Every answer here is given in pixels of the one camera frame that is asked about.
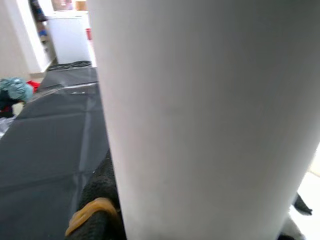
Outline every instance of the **white pole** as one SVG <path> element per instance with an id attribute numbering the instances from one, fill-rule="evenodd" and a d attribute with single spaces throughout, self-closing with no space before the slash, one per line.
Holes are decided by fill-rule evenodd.
<path id="1" fill-rule="evenodd" d="M 320 2 L 88 1 L 129 240 L 274 240 L 320 141 Z"/>

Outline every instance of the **teal fabric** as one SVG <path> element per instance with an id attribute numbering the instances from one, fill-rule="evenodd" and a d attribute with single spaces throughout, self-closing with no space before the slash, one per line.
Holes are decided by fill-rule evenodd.
<path id="1" fill-rule="evenodd" d="M 19 77 L 3 78 L 0 81 L 0 91 L 8 91 L 11 99 L 28 102 L 33 95 L 33 87 Z"/>

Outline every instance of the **black plastic sheet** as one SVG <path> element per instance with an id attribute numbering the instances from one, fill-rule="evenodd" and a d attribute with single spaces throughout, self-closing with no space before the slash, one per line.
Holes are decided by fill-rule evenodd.
<path id="1" fill-rule="evenodd" d="M 95 69 L 70 71 L 48 73 L 0 140 L 0 239 L 63 239 L 109 149 Z"/>

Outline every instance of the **red fabric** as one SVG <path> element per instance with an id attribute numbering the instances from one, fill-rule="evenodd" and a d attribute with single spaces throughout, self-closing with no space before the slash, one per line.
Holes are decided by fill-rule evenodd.
<path id="1" fill-rule="evenodd" d="M 0 112 L 12 112 L 11 106 L 6 106 L 4 109 L 2 109 Z"/>
<path id="2" fill-rule="evenodd" d="M 26 83 L 33 87 L 33 93 L 35 93 L 37 91 L 38 87 L 40 86 L 40 83 L 37 83 L 37 82 L 32 81 L 32 80 L 27 81 Z"/>
<path id="3" fill-rule="evenodd" d="M 86 28 L 86 36 L 88 38 L 88 40 L 92 40 L 92 36 L 91 36 L 91 28 Z"/>

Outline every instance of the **white floor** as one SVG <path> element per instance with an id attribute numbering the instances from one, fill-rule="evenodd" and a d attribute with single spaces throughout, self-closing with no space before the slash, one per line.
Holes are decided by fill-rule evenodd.
<path id="1" fill-rule="evenodd" d="M 306 205 L 311 208 L 312 216 L 304 216 L 292 206 L 289 214 L 300 228 L 306 240 L 320 239 L 320 177 L 307 172 L 298 193 Z"/>

